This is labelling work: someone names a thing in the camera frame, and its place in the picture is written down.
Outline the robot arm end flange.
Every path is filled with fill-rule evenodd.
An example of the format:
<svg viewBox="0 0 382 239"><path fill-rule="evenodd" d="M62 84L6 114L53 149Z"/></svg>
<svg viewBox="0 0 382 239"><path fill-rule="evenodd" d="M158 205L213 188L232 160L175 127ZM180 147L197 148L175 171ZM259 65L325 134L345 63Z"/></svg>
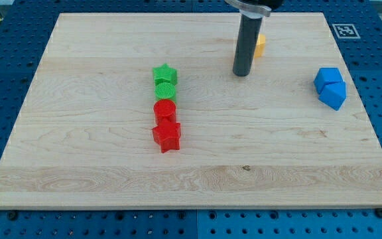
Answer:
<svg viewBox="0 0 382 239"><path fill-rule="evenodd" d="M242 15L251 19L269 17L271 12L278 9L284 0L225 0L228 5L235 7Z"/></svg>

